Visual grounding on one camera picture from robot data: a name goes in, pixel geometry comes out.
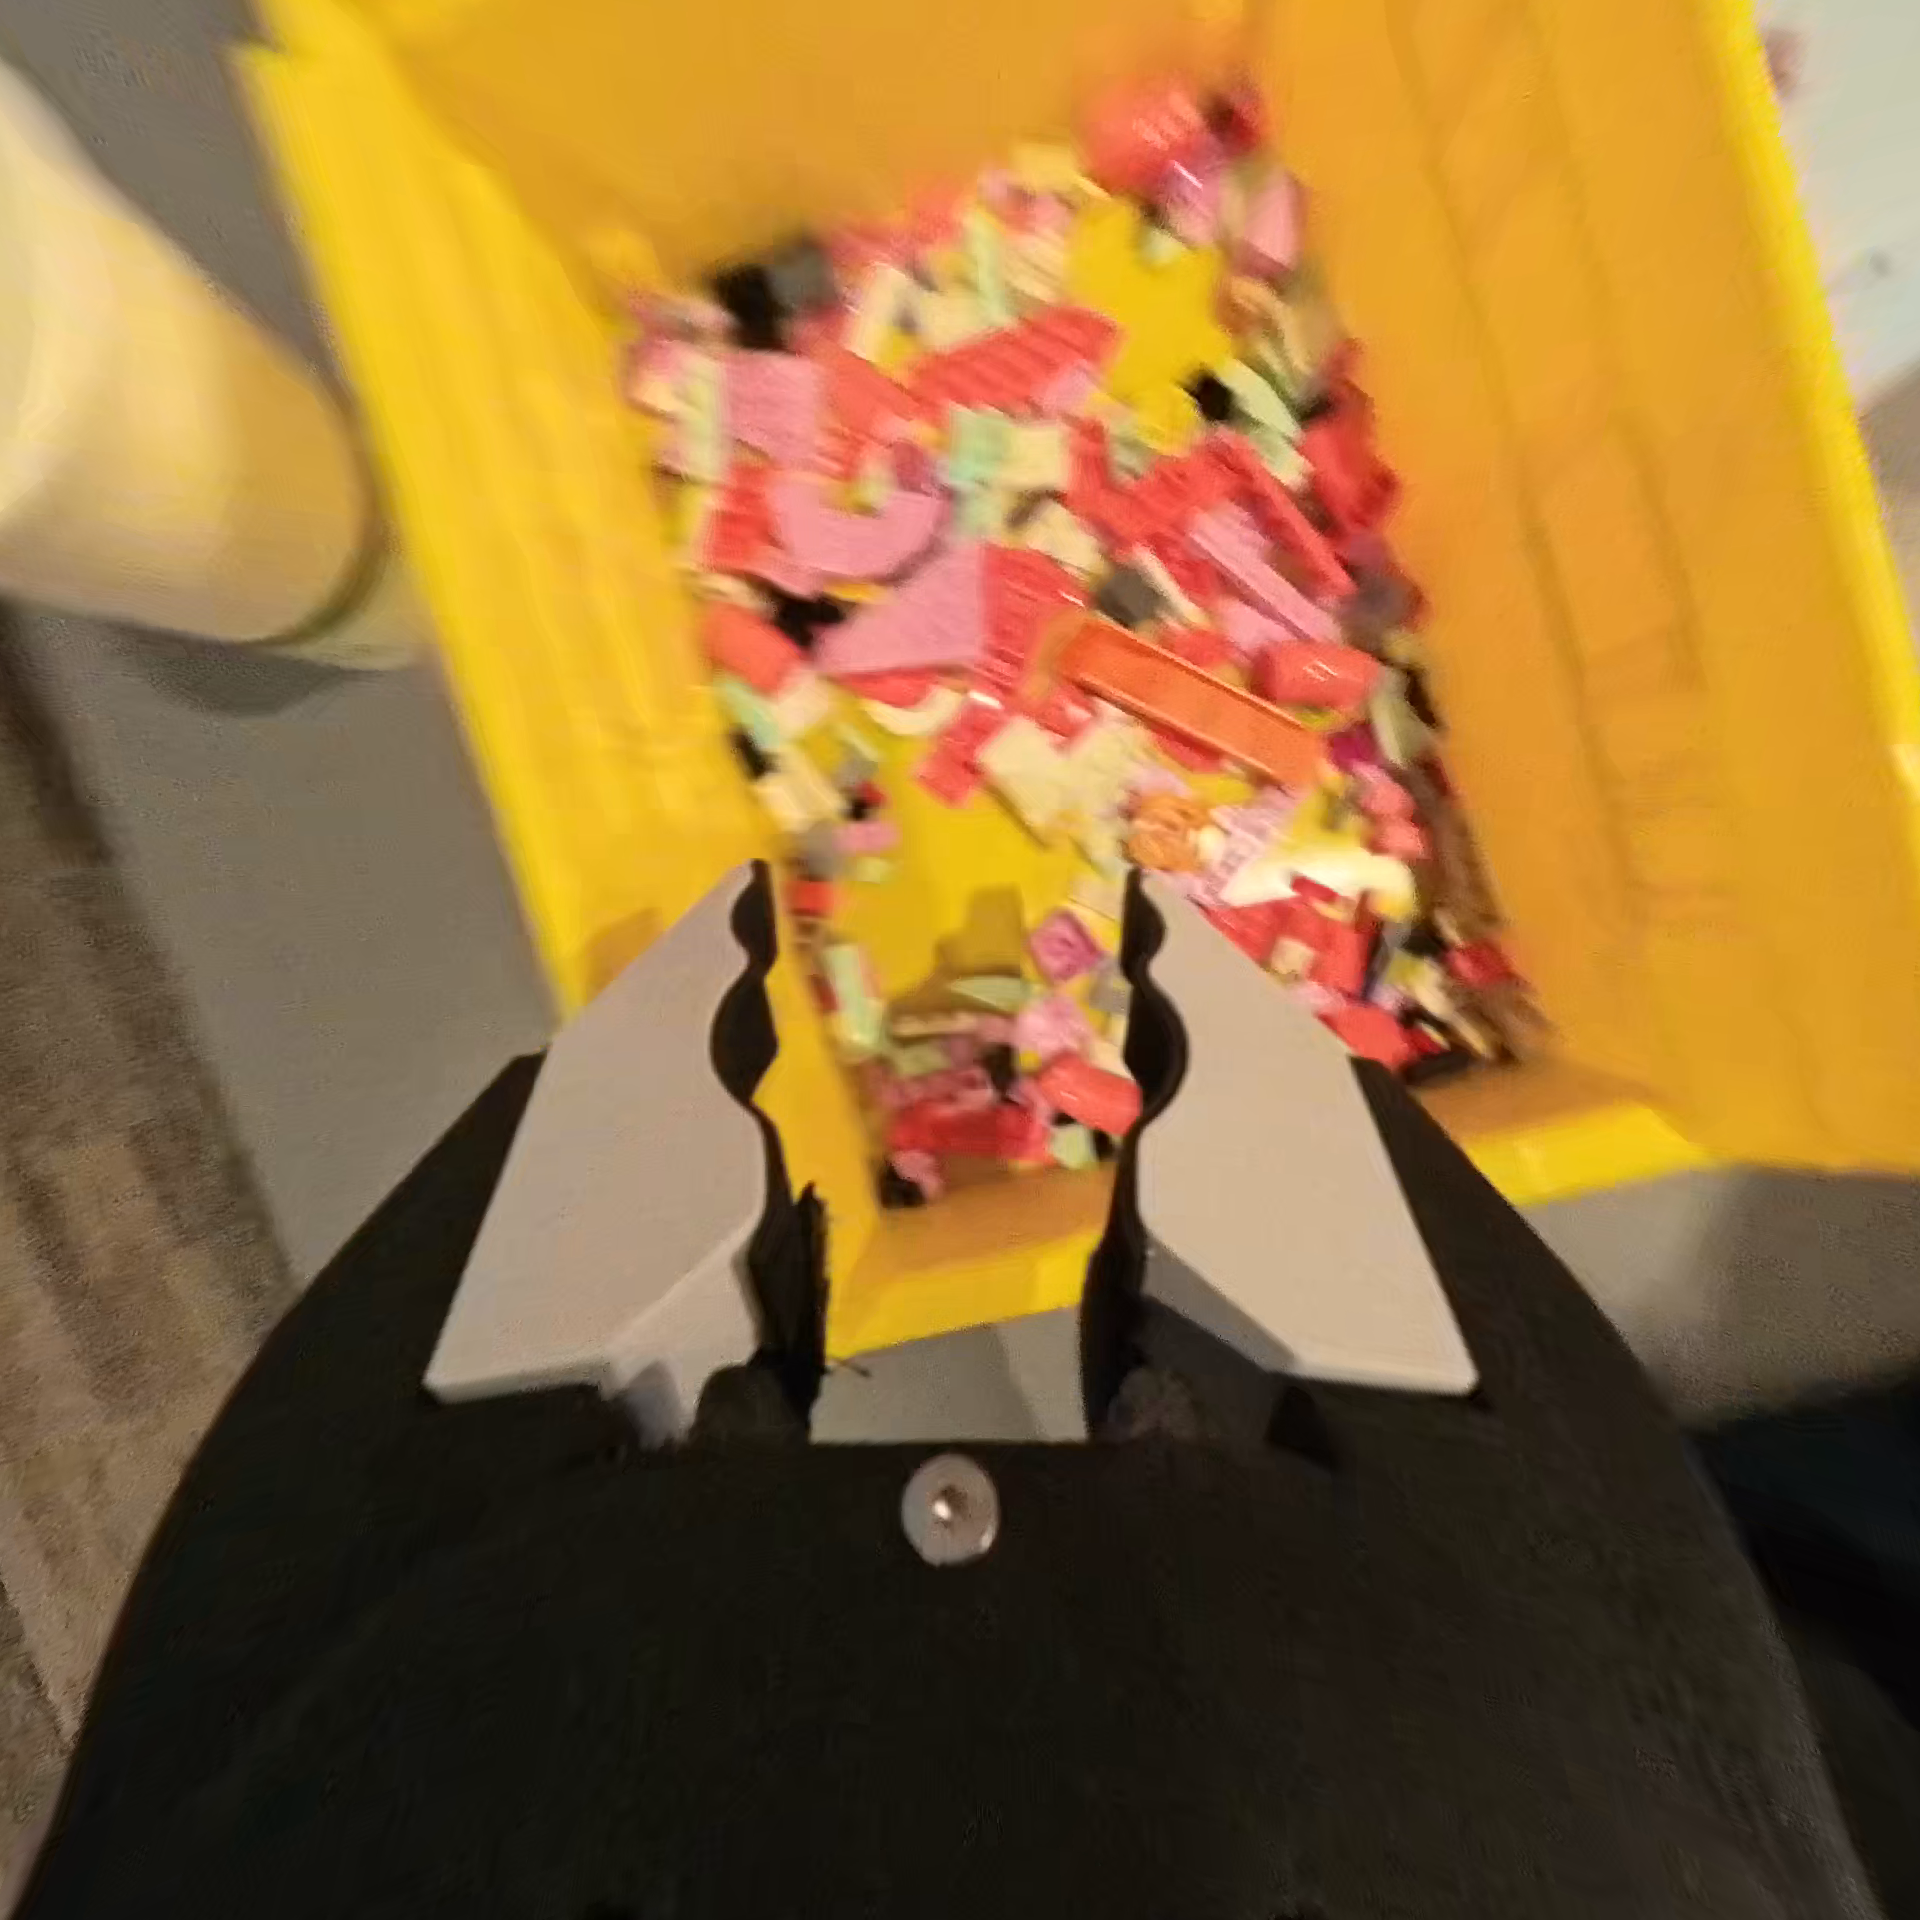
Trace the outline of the pile of toy bricks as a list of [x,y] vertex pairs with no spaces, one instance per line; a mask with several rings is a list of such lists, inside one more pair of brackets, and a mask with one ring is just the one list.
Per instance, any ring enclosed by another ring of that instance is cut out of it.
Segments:
[[[1539,1037],[1268,106],[1135,84],[634,299],[622,398],[884,1209],[1114,1155],[1133,872],[1411,1090]],[[1081,618],[1283,709],[1320,780],[1058,677]]]

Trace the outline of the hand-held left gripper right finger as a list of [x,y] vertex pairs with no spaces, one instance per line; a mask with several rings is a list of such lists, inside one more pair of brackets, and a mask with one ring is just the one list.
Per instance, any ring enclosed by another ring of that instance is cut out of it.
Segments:
[[1137,1118],[1081,1291],[1105,1424],[1160,1312],[1254,1376],[1464,1402],[1480,1387],[1354,1058],[1160,875],[1127,875]]

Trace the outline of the white paper cup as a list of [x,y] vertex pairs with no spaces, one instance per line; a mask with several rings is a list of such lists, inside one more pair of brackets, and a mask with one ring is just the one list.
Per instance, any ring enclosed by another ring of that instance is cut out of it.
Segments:
[[339,404],[1,72],[4,600],[353,670],[426,611]]

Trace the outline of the orange brick separator tool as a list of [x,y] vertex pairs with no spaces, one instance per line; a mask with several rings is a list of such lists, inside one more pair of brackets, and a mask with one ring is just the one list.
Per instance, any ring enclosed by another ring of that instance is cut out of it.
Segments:
[[1081,694],[1268,783],[1320,780],[1328,750],[1283,709],[1102,618],[1064,624],[1048,666]]

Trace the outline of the yellow plastic bin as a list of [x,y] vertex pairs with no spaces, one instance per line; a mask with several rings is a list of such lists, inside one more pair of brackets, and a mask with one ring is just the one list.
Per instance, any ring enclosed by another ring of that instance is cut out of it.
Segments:
[[622,295],[1251,77],[1544,1055],[1518,1204],[1914,1171],[1914,658],[1746,4],[258,4],[230,56],[564,1011],[767,849]]

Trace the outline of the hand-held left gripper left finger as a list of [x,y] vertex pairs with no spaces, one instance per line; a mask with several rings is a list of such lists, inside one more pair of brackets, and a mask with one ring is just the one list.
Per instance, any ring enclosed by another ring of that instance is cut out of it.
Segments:
[[776,957],[776,875],[746,861],[560,1028],[423,1369],[438,1404],[592,1390],[649,1444],[807,1432],[826,1218],[760,1103]]

